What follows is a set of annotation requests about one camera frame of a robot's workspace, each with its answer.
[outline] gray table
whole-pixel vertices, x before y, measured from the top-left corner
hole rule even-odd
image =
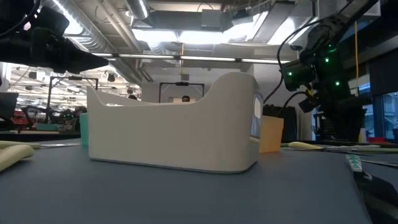
[[[91,161],[67,147],[38,150],[0,174],[0,223],[370,220],[340,154],[267,154],[243,174],[206,174]]]

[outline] desk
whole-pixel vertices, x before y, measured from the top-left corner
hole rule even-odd
[[[243,174],[206,174],[91,161],[66,147],[0,174],[0,223],[371,221],[341,154],[284,151]]]

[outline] orange block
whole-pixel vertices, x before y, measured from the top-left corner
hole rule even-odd
[[[263,116],[261,123],[260,153],[279,152],[283,130],[283,118]]]

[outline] workbench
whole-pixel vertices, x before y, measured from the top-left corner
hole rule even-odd
[[[398,186],[396,170],[364,168]],[[245,173],[207,174],[91,161],[77,146],[39,149],[1,173],[0,223],[371,221],[342,154],[261,154]]]

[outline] person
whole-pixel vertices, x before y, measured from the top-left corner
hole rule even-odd
[[[189,102],[189,101],[191,101],[191,98],[189,98],[189,96],[183,96],[182,97],[182,101],[183,102]]]
[[[137,97],[134,95],[129,95],[129,99],[137,100]]]

